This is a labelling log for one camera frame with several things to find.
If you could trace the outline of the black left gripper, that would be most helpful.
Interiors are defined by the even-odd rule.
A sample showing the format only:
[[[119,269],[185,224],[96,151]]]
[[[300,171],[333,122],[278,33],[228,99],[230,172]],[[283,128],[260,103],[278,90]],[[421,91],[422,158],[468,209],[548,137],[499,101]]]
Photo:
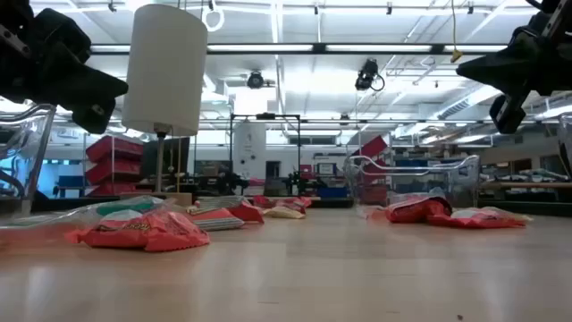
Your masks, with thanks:
[[[92,42],[68,16],[26,0],[1,0],[1,96],[60,106],[84,130],[102,134],[129,85],[87,66]]]

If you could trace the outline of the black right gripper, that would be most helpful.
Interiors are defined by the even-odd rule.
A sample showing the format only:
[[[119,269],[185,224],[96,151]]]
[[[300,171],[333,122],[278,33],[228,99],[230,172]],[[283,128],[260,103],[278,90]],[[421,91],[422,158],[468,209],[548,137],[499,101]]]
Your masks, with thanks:
[[[501,134],[514,133],[526,117],[522,105],[533,91],[549,96],[562,85],[562,72],[571,59],[570,0],[526,1],[538,10],[526,26],[517,28],[502,50],[462,63],[459,76],[502,92],[490,109]]]

